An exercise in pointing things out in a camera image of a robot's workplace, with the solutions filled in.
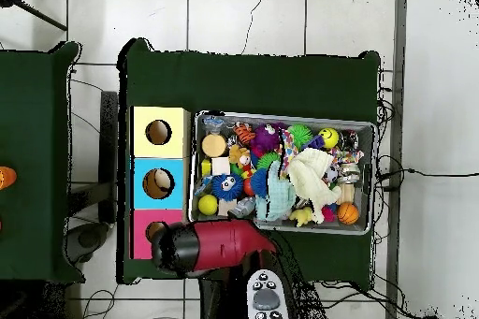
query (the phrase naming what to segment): yellow box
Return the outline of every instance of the yellow box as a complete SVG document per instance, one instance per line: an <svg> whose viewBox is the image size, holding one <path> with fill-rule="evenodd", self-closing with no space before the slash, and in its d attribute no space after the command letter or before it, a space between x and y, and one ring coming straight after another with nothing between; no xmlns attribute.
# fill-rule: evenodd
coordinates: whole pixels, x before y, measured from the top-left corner
<svg viewBox="0 0 479 319"><path fill-rule="evenodd" d="M133 154L136 158L168 159L189 155L188 111L182 108L131 107L130 120L131 115Z"/></svg>

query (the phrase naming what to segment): white tile floor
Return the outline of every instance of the white tile floor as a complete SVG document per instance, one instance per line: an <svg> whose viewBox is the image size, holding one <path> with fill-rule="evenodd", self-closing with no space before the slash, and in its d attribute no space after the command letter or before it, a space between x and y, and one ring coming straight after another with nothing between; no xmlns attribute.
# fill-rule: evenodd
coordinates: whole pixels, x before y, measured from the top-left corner
<svg viewBox="0 0 479 319"><path fill-rule="evenodd" d="M25 0L59 22L67 23L64 33L32 15L13 8L0 8L0 42L7 50L47 51L61 40L83 45L74 79L92 83L103 90L118 91L115 68L121 47L132 37L143 36L157 51L210 51L238 54L302 55L323 53L357 56L362 51L378 51L383 69L393 62L395 0ZM385 87L391 87L391 74L384 73ZM99 93L95 88L72 83L72 109L99 126ZM88 124L73 119L74 181L96 181L98 135ZM388 152L389 133L380 153ZM79 216L96 219L95 207ZM387 234L387 209L376 231ZM72 225L80 221L73 220ZM86 299L95 291L114 292L116 234L92 260L82 266L86 283L73 285L69 296L80 298L68 303L71 319L81 319ZM386 241L376 250L376 272L385 277ZM316 285L325 306L334 304L351 290L325 289ZM376 289L385 293L385 283L376 280ZM152 319L156 317L199 319L199 291L195 280L141 280L120 285L116 302L104 319ZM99 293L87 313L104 311L109 295ZM385 319L383 307L362 296L327 310L329 319ZM102 319L103 315L87 319Z"/></svg>

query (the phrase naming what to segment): yellow ball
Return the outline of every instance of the yellow ball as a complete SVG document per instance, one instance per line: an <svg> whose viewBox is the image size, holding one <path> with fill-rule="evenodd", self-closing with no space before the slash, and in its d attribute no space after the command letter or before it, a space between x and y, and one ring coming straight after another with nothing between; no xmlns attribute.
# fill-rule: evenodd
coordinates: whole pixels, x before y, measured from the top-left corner
<svg viewBox="0 0 479 319"><path fill-rule="evenodd" d="M218 210L218 200L216 196L202 196L198 201L199 211L207 216L211 216Z"/></svg>
<svg viewBox="0 0 479 319"><path fill-rule="evenodd" d="M338 141L340 141L340 135L336 129L333 128L321 129L319 131L319 135L323 137L323 140L325 141L325 148L327 149L332 149L338 144Z"/></svg>

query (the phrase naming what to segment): orange basketball toy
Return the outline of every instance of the orange basketball toy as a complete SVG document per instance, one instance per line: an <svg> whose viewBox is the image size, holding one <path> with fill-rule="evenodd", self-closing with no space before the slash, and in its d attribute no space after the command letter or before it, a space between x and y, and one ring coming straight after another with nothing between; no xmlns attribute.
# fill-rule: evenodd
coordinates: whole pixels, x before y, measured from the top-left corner
<svg viewBox="0 0 479 319"><path fill-rule="evenodd" d="M359 218L357 207L350 202L343 202L338 208L338 220L345 225L352 225Z"/></svg>

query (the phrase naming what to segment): blue box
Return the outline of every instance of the blue box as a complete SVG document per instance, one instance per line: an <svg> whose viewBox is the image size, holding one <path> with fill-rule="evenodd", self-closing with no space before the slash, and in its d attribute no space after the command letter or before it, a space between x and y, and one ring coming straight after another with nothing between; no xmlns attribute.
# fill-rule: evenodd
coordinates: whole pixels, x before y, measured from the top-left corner
<svg viewBox="0 0 479 319"><path fill-rule="evenodd" d="M184 162L182 159L135 158L133 174L133 206L135 209L182 209L184 205ZM163 169L174 181L171 194L155 199L145 193L143 179L152 169Z"/></svg>

